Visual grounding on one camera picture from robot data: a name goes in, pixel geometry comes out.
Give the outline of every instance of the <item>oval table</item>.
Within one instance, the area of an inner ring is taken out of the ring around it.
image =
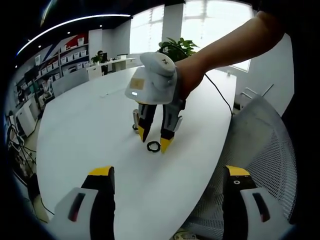
[[[166,240],[202,196],[222,152],[231,113],[205,77],[180,112],[183,121],[172,144],[164,154],[149,152],[148,142],[160,142],[162,106],[143,143],[132,129],[138,104],[124,93],[135,70],[83,83],[46,106],[37,140],[39,189],[44,205],[54,212],[92,169],[112,165],[115,239]],[[207,74],[233,106],[236,77],[218,70]]]

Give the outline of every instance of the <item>ceiling light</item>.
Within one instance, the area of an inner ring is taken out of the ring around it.
[[[65,21],[63,23],[60,23],[56,26],[53,26],[47,30],[45,30],[44,32],[40,33],[39,35],[35,36],[33,39],[31,39],[31,41],[29,41],[26,45],[24,45],[18,52],[17,55],[23,50],[25,49],[29,44],[31,44],[34,40],[40,38],[42,35],[50,32],[53,29],[56,29],[58,27],[61,27],[63,25],[69,24],[69,23],[73,23],[75,21],[79,21],[79,20],[84,20],[84,19],[92,19],[92,18],[100,18],[100,17],[131,17],[131,15],[127,15],[127,14],[100,14],[100,15],[92,15],[92,16],[84,16],[84,17],[79,17],[73,20],[69,20],[69,21]]]

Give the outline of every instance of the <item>bright window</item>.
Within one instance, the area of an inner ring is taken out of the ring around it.
[[[193,40],[198,51],[222,38],[253,17],[250,5],[228,0],[186,0],[181,36]],[[249,71],[250,60],[232,65]]]
[[[157,6],[133,16],[130,29],[130,53],[156,52],[162,40],[165,6]]]

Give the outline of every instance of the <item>human hand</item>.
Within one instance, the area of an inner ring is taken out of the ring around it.
[[[201,83],[205,71],[195,56],[190,56],[175,63],[181,78],[180,98],[185,100],[189,94]]]

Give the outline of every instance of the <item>small metal cylinder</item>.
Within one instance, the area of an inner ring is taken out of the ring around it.
[[[132,128],[134,129],[134,131],[136,133],[138,133],[139,110],[138,109],[133,110],[132,114],[133,114],[133,126],[132,126]]]

